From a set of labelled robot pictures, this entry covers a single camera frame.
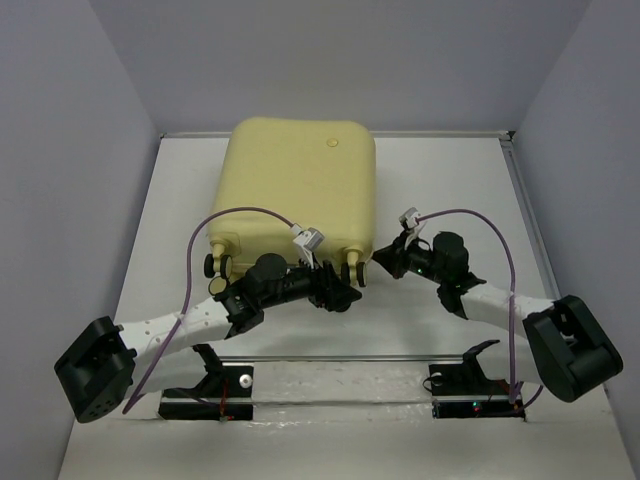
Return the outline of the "yellow hard-shell suitcase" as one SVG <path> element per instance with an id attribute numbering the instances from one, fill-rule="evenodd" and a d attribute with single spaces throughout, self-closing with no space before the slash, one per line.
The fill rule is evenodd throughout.
<path id="1" fill-rule="evenodd" d="M 376 146 L 353 121 L 253 117 L 232 131 L 207 225 L 204 275 L 213 293 L 265 253 L 297 265 L 290 227 L 323 235 L 314 256 L 363 287 L 373 253 Z"/>

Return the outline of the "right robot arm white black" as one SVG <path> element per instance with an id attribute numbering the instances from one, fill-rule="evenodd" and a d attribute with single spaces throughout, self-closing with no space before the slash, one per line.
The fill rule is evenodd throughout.
<path id="1" fill-rule="evenodd" d="M 494 326 L 505 320 L 507 331 L 528 342 L 530 381 L 565 403 L 623 371 L 621 354 L 581 298 L 539 299 L 490 285 L 471 272 L 469 252 L 456 233 L 437 234 L 428 248 L 401 233 L 372 260 L 395 279 L 411 272 L 434 282 L 441 305 L 459 318 Z"/>

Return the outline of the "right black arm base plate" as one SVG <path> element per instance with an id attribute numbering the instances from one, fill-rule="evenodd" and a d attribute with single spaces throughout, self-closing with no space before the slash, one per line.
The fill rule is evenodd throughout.
<path id="1" fill-rule="evenodd" d="M 488 379 L 478 361 L 480 353 L 498 343 L 487 340 L 460 360 L 429 365 L 422 386 L 431 395 L 435 419 L 526 418 L 522 398 L 510 403 L 507 382 Z"/>

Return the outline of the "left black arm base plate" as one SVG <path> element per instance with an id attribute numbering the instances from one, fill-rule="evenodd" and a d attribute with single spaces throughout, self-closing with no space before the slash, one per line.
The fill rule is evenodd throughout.
<path id="1" fill-rule="evenodd" d="M 192 350 L 201 357 L 206 374 L 192 388 L 164 390 L 158 416 L 180 421 L 251 421 L 254 364 L 225 363 L 208 344 Z"/>

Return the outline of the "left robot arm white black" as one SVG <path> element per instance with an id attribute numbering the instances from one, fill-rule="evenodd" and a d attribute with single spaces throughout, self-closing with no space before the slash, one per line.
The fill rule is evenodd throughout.
<path id="1" fill-rule="evenodd" d="M 263 322 L 267 308 L 307 300 L 343 312 L 361 297 L 329 262 L 290 267 L 269 253 L 225 290 L 185 312 L 123 324 L 108 316 L 93 320 L 55 362 L 54 372 L 76 421 L 90 423 L 151 391 L 162 359 L 244 334 Z"/>

